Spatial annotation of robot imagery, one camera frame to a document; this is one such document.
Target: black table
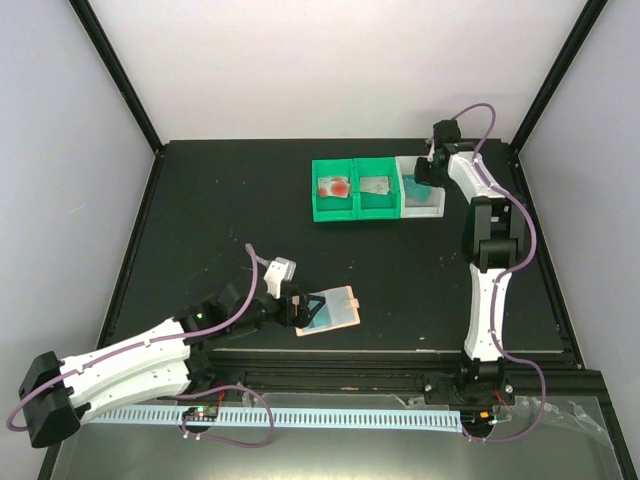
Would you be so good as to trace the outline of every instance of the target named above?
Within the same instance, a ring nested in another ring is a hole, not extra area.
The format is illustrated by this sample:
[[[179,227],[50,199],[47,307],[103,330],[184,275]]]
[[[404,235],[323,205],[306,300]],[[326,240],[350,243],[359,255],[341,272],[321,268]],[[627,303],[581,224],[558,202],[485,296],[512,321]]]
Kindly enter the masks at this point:
[[[425,153],[422,140],[174,141],[166,149],[110,342],[141,333],[219,292],[249,267],[244,244],[297,262],[306,291],[351,285],[361,325],[296,337],[290,329],[219,342],[221,349],[460,351],[471,280],[460,254],[467,203],[448,191],[444,218],[317,224],[311,160]],[[515,190],[508,146],[488,141],[485,163]],[[539,265],[510,282],[504,344],[560,352]]]

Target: blue item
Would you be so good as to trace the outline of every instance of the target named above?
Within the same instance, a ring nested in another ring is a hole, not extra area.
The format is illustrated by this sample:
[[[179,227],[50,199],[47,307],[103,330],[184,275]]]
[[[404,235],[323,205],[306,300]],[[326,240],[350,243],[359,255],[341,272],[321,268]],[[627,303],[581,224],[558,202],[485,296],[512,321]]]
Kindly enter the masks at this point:
[[[403,175],[402,183],[404,184],[404,194],[406,197],[420,203],[427,201],[427,197],[431,193],[431,187],[429,185],[416,183],[413,175]]]

